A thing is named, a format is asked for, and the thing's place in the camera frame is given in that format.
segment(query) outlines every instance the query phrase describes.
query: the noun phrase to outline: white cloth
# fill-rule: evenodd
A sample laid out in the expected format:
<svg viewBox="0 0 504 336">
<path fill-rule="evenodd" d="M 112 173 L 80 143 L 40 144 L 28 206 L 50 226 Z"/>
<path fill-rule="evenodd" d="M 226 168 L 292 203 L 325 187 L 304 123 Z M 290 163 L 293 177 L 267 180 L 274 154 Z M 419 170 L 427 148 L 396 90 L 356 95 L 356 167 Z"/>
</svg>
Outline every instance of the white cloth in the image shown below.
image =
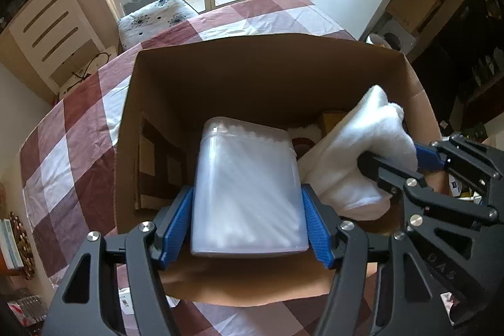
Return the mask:
<svg viewBox="0 0 504 336">
<path fill-rule="evenodd" d="M 372 220 L 390 207 L 388 193 L 357 168 L 365 151 L 389 157 L 416 170 L 415 145 L 402 127 L 404 111 L 389 103 L 379 86 L 373 86 L 359 104 L 297 162 L 302 183 L 311 184 L 321 202 L 338 215 Z"/>
</svg>

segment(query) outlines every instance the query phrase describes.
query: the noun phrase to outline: blue textured pad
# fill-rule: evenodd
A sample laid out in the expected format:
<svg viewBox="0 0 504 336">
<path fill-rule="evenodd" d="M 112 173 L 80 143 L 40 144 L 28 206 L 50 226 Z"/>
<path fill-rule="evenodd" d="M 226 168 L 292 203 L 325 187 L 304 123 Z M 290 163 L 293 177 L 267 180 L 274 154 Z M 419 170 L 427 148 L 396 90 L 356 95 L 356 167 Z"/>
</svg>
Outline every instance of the blue textured pad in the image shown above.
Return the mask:
<svg viewBox="0 0 504 336">
<path fill-rule="evenodd" d="M 438 155 L 438 152 L 431 147 L 426 147 L 415 143 L 416 157 L 418 159 L 418 168 L 423 171 L 440 171 L 444 167 L 444 161 Z"/>
<path fill-rule="evenodd" d="M 322 223 L 310 196 L 304 188 L 301 188 L 301 192 L 303 195 L 304 214 L 306 215 L 306 228 L 308 229 L 310 244 L 312 245 L 317 260 L 322 262 L 324 266 L 329 269 L 334 263 L 334 258 L 331 253 L 331 237 Z"/>
<path fill-rule="evenodd" d="M 161 258 L 159 258 L 159 264 L 163 270 L 175 262 L 182 247 L 182 242 L 186 237 L 191 224 L 193 192 L 193 187 L 187 191 L 164 236 L 163 252 Z"/>
</svg>

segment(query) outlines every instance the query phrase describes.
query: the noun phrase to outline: checkered tablecloth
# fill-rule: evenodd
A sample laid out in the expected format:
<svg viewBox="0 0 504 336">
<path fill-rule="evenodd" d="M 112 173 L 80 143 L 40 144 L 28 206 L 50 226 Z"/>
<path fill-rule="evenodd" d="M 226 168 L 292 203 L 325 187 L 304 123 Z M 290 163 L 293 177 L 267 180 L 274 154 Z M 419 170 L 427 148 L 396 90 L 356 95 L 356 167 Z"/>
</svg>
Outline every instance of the checkered tablecloth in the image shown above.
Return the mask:
<svg viewBox="0 0 504 336">
<path fill-rule="evenodd" d="M 248 0 L 191 18 L 130 48 L 45 116 L 22 146 L 20 161 L 31 225 L 27 229 L 33 231 L 43 267 L 54 285 L 89 231 L 115 233 L 114 147 L 138 52 L 220 37 L 286 32 L 353 40 L 308 0 Z M 182 306 L 186 304 L 199 309 L 189 302 Z M 230 320 L 226 326 L 237 321 Z"/>
</svg>

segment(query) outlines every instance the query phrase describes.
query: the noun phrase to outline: seat cushion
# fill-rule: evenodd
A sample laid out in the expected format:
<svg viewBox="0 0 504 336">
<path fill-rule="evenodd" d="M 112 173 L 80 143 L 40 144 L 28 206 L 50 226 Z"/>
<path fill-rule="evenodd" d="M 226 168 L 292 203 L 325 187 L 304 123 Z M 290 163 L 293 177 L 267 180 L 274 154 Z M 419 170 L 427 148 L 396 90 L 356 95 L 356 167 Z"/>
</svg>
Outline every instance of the seat cushion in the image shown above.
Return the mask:
<svg viewBox="0 0 504 336">
<path fill-rule="evenodd" d="M 119 38 L 124 50 L 171 26 L 197 16 L 184 0 L 159 0 L 119 19 Z"/>
</svg>

